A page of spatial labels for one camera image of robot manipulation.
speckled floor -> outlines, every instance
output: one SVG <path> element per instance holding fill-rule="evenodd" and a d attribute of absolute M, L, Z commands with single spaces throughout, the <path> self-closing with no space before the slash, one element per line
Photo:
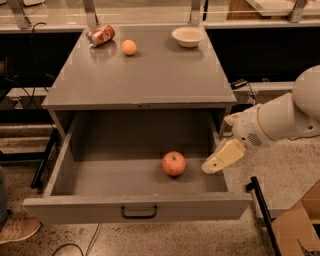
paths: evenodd
<path fill-rule="evenodd" d="M 0 146 L 10 151 L 18 145 L 27 148 L 21 139 Z M 30 144 L 43 147 L 45 138 L 34 138 Z M 251 176 L 257 176 L 269 208 L 286 209 L 320 179 L 318 165 L 320 139 L 284 140 L 269 149 L 248 152 L 239 162 L 225 169 L 235 192 L 245 191 Z M 7 163 L 9 202 L 14 212 L 23 210 L 26 197 L 41 196 L 30 184 L 38 162 Z M 43 175 L 46 182 L 54 161 Z M 254 194 L 253 202 L 237 221 L 173 222 L 156 224 L 102 224 L 90 256 L 126 255 L 274 255 L 263 221 L 259 218 Z M 67 243 L 78 245 L 84 253 L 97 225 L 43 225 L 30 239 L 0 245 L 1 256 L 51 256 Z M 65 247 L 57 254 L 80 256 L 75 246 Z"/>

apple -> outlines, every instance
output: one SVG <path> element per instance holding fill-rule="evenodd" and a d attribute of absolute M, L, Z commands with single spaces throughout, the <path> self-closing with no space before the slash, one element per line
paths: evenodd
<path fill-rule="evenodd" d="M 186 159 L 184 156 L 177 152 L 171 151 L 162 158 L 162 168 L 166 174 L 170 176 L 178 176 L 186 169 Z"/>

white bowl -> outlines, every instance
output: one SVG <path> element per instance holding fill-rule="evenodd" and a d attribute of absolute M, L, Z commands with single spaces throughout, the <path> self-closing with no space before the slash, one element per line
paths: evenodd
<path fill-rule="evenodd" d="M 206 37 L 206 33 L 201 28 L 181 27 L 175 29 L 172 36 L 181 46 L 191 48 L 196 47 Z"/>

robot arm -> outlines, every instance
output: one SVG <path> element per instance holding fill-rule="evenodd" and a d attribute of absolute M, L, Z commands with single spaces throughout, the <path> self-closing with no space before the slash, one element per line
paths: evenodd
<path fill-rule="evenodd" d="M 320 66 L 316 66 L 298 77 L 292 93 L 226 117 L 234 138 L 223 139 L 202 170 L 214 173 L 238 161 L 246 149 L 270 147 L 283 138 L 320 135 L 319 120 Z"/>

cabinet top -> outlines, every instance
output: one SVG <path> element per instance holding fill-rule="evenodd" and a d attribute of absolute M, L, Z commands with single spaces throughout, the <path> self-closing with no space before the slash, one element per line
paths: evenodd
<path fill-rule="evenodd" d="M 84 30 L 43 107 L 95 110 L 230 105 L 236 100 L 208 37 L 184 48 L 177 26 L 114 26 L 113 40 L 91 48 Z M 126 56 L 121 43 L 137 45 Z"/>

